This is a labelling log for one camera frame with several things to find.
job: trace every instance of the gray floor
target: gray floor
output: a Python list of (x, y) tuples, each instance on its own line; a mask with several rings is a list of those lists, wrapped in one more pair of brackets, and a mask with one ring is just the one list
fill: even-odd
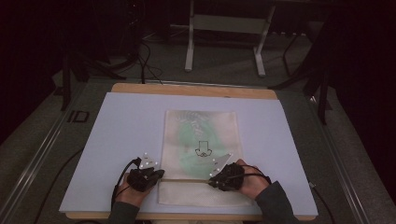
[[(215, 38), (212, 34), (205, 32), (197, 34), (193, 70), (186, 73), (184, 71), (187, 50), (186, 32), (175, 29), (175, 35), (167, 43), (162, 42), (161, 39), (159, 41), (158, 36), (149, 36), (145, 38), (145, 43), (150, 48), (148, 60), (150, 69), (146, 70), (146, 76), (153, 77), (152, 72), (163, 83), (205, 83), (252, 88), (265, 88), (286, 80), (288, 76), (280, 56), (290, 40), (282, 35), (267, 37), (262, 53), (267, 77), (258, 77), (251, 48), (255, 43), (255, 38), (255, 36), (247, 35), (243, 40), (225, 41), (224, 38), (216, 40), (218, 36)], [(310, 43), (306, 38), (302, 36), (297, 39), (288, 54), (291, 69), (304, 59), (309, 47)], [(149, 50), (144, 46), (141, 48), (141, 55), (145, 59), (149, 55)], [(139, 64), (118, 72), (121, 76), (128, 77), (128, 82), (139, 82)], [(48, 148), (48, 154), (41, 169), (34, 175), (35, 179), (32, 180), (30, 188), (21, 195), (23, 196), (21, 203), (15, 204), (16, 211), (10, 223), (34, 222), (40, 210), (40, 204), (58, 171), (74, 153), (84, 147), (105, 93), (111, 90), (115, 82), (93, 72), (89, 83), (73, 82), (73, 94), (76, 96), (76, 101), (72, 102), (69, 110), (61, 112), (62, 98), (49, 96), (1, 146), (0, 200), (2, 203), (7, 201), (20, 175), (23, 174), (23, 169), (35, 153), (43, 147)], [(158, 80), (153, 78), (152, 82), (158, 83)], [(311, 114), (298, 112), (299, 109), (305, 110), (311, 106), (302, 97), (303, 85), (304, 81), (296, 83), (286, 88), (285, 91), (279, 92), (278, 96), (281, 100), (288, 102), (284, 104), (284, 107), (289, 115), (288, 119), (294, 120), (290, 123), (294, 138), (307, 139), (306, 137), (310, 136), (308, 141), (296, 140), (296, 146), (299, 148), (307, 176), (317, 184), (318, 190), (321, 191), (332, 210), (336, 223), (365, 223), (357, 220), (356, 217), (359, 217), (359, 214), (354, 214), (354, 209), (350, 208), (351, 203), (345, 196), (350, 191), (356, 192), (359, 199), (357, 206), (361, 205), (363, 214), (369, 222), (396, 223), (395, 205), (380, 183), (359, 137), (339, 105), (335, 90), (331, 89), (329, 92), (331, 110), (326, 112), (328, 125), (312, 125), (311, 129), (302, 128), (307, 122), (318, 123), (316, 119), (312, 119), (314, 112), (311, 111)], [(71, 110), (89, 111), (91, 114), (88, 122), (67, 122)], [(56, 138), (49, 139), (50, 130), (56, 130), (54, 134)], [(323, 144), (330, 145), (335, 151), (330, 153), (320, 150), (319, 147), (315, 151), (308, 150)], [(65, 166), (54, 182), (37, 223), (76, 223), (75, 220), (70, 220), (64, 214), (59, 213), (58, 209), (78, 163), (78, 157), (79, 154)], [(332, 159), (334, 157), (339, 158), (341, 163), (334, 163)], [(336, 172), (340, 164), (344, 174)], [(350, 181), (353, 189), (343, 185), (345, 181)], [(315, 200), (319, 216), (309, 223), (330, 223), (329, 215), (316, 195)]]

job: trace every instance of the dark background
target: dark background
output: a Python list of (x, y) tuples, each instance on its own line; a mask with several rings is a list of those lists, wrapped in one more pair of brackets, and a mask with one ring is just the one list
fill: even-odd
[[(71, 14), (92, 18), (89, 3), (8, 0), (2, 4), (0, 143), (54, 91), (51, 76), (61, 69), (64, 55), (64, 35), (60, 30), (63, 25), (71, 22), (56, 21), (59, 18), (71, 19), (67, 16)], [(124, 5), (121, 1), (111, 3), (119, 7)], [(336, 88), (341, 104), (395, 202), (396, 6), (390, 0), (349, 3), (352, 9), (343, 22), (346, 27), (343, 31), (345, 39), (338, 46), (340, 50), (334, 62), (336, 72), (331, 76), (331, 85)], [(161, 31), (164, 36), (169, 32), (167, 24), (188, 23), (188, 14), (185, 13), (188, 12), (188, 1), (150, 0), (146, 7), (146, 23)], [(282, 15), (277, 14), (274, 22), (276, 17), (281, 18)], [(90, 27), (88, 34), (101, 32), (99, 21), (76, 18), (73, 21), (75, 24)], [(115, 27), (120, 25), (119, 19), (114, 22)], [(102, 30), (102, 35), (99, 35), (102, 39), (89, 41), (94, 44), (94, 49), (99, 49), (92, 57), (106, 59), (109, 54), (124, 53), (111, 48), (117, 39), (110, 40), (111, 36), (106, 36), (105, 33), (107, 31)]]

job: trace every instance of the sleeve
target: sleeve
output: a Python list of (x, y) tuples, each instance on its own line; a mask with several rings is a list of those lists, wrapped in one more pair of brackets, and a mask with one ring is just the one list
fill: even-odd
[(293, 214), (285, 191), (277, 181), (264, 189), (256, 197), (256, 202), (262, 210), (263, 223), (265, 224), (300, 223)]
[(129, 203), (116, 202), (113, 205), (110, 216), (108, 217), (108, 224), (131, 224), (134, 223), (139, 207)]

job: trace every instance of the arrow symbol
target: arrow symbol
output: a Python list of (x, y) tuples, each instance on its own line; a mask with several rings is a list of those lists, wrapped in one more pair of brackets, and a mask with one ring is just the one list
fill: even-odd
[(199, 148), (195, 149), (195, 153), (200, 157), (208, 157), (212, 154), (212, 149), (209, 149), (209, 142), (199, 141)]

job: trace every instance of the white board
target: white board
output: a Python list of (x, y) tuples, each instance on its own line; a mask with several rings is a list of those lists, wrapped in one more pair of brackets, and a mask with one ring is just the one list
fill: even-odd
[[(245, 161), (279, 181), (296, 216), (317, 216), (311, 190), (278, 100), (115, 93), (106, 95), (60, 211), (109, 212), (125, 165), (147, 152), (161, 161), (167, 110), (234, 111)], [(257, 205), (189, 207), (158, 204), (153, 189), (141, 213), (260, 214)]]

